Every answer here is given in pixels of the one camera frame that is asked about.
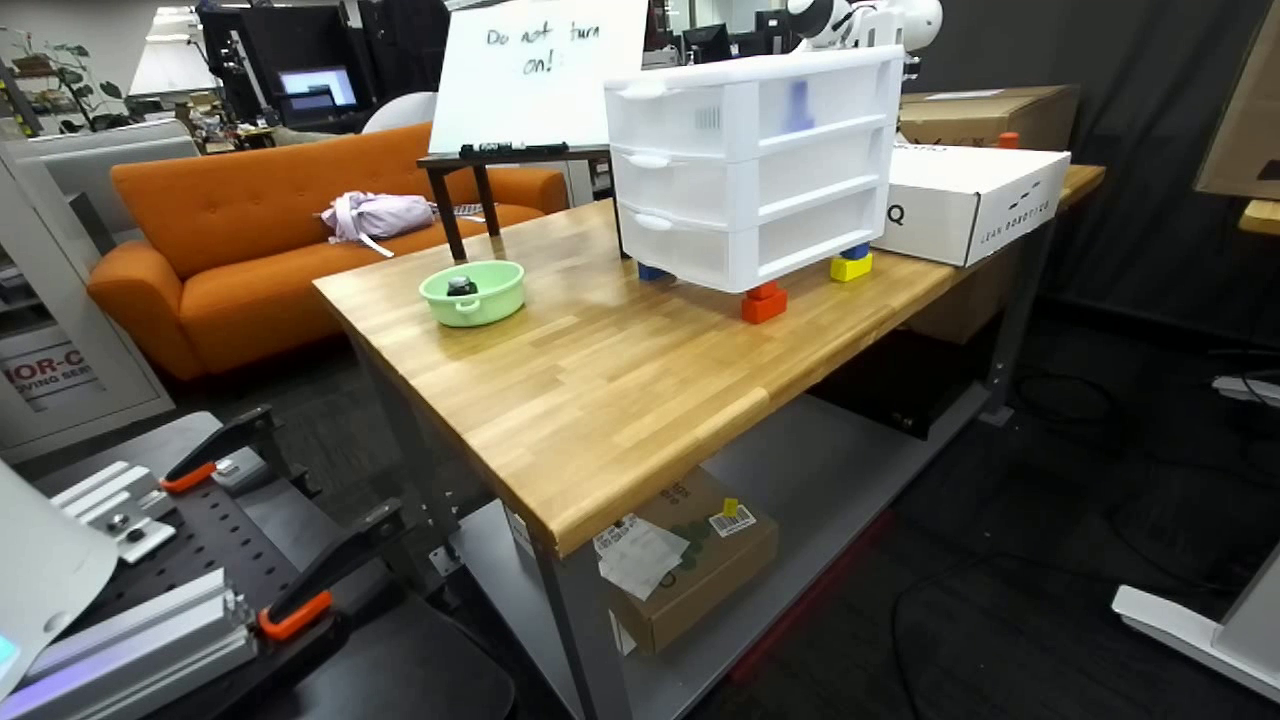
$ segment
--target lower shelf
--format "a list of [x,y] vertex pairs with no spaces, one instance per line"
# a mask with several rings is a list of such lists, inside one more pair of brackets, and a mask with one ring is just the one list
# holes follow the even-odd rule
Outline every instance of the lower shelf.
[[[622,661],[632,717],[690,709],[985,400],[979,387],[968,387],[919,439],[798,394],[710,456],[706,472],[776,521],[776,562],[662,655]],[[580,717],[553,606],[533,562],[514,555],[505,509],[472,511],[456,530],[456,550],[542,680]]]

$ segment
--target label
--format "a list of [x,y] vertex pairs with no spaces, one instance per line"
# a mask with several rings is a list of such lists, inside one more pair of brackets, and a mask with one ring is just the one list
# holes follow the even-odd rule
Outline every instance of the label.
[[596,534],[600,576],[634,600],[648,600],[671,566],[680,566],[688,539],[622,515],[615,528]]
[[36,409],[69,409],[99,391],[81,348],[64,332],[31,332],[0,345],[2,380]]
[[706,515],[706,524],[710,524],[714,534],[734,534],[734,530],[752,528],[755,515],[752,515],[752,509],[739,502],[734,496],[722,496],[720,511]]

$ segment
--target orange object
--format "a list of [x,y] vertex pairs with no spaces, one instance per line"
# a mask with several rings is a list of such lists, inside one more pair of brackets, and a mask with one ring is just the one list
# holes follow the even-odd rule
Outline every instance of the orange object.
[[207,465],[192,469],[187,476],[164,478],[158,487],[164,487],[168,496],[187,496],[192,487],[201,487],[201,484],[210,478],[210,469],[214,469],[214,465],[207,459]]
[[271,643],[286,643],[286,640],[296,640],[305,628],[310,628],[332,605],[337,605],[332,590],[316,590],[306,605],[298,605],[298,606],[286,611],[284,618],[271,618],[271,606],[260,606],[260,611],[255,611],[255,628],[260,628]]
[[787,293],[779,285],[761,285],[743,294],[739,313],[748,323],[776,320],[779,313],[787,313]]
[[[140,240],[88,276],[92,300],[173,380],[221,377],[340,335],[310,280],[380,256],[327,243],[321,211],[340,192],[433,196],[421,156],[433,124],[260,151],[114,165],[111,182]],[[501,223],[558,211],[558,167],[488,167]],[[477,204],[472,172],[448,177]],[[384,240],[395,256],[442,243],[442,226]]]

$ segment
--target black machine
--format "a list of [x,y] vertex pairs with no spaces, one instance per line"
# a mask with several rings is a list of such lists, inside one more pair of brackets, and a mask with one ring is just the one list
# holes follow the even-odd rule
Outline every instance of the black machine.
[[201,5],[207,72],[239,124],[346,130],[384,100],[434,93],[442,0],[360,0],[345,7]]

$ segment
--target plastic drawer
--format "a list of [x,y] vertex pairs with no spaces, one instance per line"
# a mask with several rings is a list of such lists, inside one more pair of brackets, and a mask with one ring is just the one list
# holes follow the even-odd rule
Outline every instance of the plastic drawer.
[[883,189],[875,178],[808,196],[761,223],[710,223],[619,204],[626,256],[675,280],[748,293],[782,270],[838,256],[883,226]]
[[883,124],[834,124],[769,149],[761,161],[611,151],[615,192],[680,221],[761,221],[772,206],[865,177],[883,177]]
[[890,121],[899,47],[748,57],[659,69],[604,82],[607,143],[752,156],[772,137]]

